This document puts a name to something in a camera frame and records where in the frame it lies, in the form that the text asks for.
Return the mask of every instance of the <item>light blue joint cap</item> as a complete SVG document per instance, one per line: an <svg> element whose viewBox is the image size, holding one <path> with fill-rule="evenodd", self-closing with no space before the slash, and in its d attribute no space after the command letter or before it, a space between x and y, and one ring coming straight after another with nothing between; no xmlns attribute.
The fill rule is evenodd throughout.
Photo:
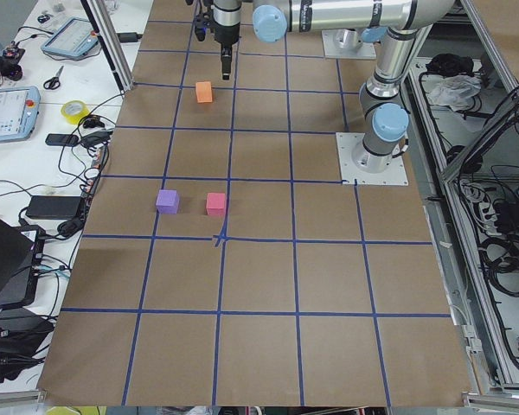
<svg viewBox="0 0 519 415"><path fill-rule="evenodd" d="M397 104L381 105L373 115L373 131L387 143L394 143L404 137L408 126L407 112Z"/></svg>
<svg viewBox="0 0 519 415"><path fill-rule="evenodd" d="M380 41L387 33L386 26L379 26L378 28L367 28L362 32L362 41L365 43L375 43Z"/></svg>
<svg viewBox="0 0 519 415"><path fill-rule="evenodd" d="M259 6L252 15L253 31L263 42L273 43L283 38L287 23L285 13L269 4Z"/></svg>

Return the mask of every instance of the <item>colored block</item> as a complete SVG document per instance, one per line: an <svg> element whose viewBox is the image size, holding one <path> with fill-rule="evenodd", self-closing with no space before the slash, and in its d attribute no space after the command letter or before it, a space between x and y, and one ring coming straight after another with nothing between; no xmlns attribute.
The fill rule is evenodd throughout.
<svg viewBox="0 0 519 415"><path fill-rule="evenodd" d="M196 101L198 101L198 104L214 101L210 81L196 82Z"/></svg>
<svg viewBox="0 0 519 415"><path fill-rule="evenodd" d="M156 208L160 214L176 214L179 209L179 194L176 190L160 190L157 194Z"/></svg>
<svg viewBox="0 0 519 415"><path fill-rule="evenodd" d="M208 193L206 199L208 216L224 216L226 199L224 193Z"/></svg>

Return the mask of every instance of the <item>gray floor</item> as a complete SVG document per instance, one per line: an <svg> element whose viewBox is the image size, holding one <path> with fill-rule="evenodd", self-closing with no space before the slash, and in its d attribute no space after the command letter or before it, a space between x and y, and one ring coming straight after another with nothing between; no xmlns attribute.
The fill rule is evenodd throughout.
<svg viewBox="0 0 519 415"><path fill-rule="evenodd" d="M3 46L16 37L37 0L0 0L0 42Z"/></svg>

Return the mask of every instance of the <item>orange cube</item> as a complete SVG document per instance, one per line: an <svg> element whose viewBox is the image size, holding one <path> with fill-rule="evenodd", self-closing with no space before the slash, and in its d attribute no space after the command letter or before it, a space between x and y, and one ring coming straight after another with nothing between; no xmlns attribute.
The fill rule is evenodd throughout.
<svg viewBox="0 0 519 415"><path fill-rule="evenodd" d="M196 82L196 101L198 101L198 104L214 101L210 81Z"/></svg>

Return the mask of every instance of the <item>white plastic bag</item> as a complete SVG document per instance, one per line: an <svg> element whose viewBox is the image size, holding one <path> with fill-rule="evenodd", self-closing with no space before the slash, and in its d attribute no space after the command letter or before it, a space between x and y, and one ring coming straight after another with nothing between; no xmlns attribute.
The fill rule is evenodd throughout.
<svg viewBox="0 0 519 415"><path fill-rule="evenodd" d="M452 76L438 83L428 94L431 105L449 106L453 111L468 110L481 91L481 80L467 75Z"/></svg>

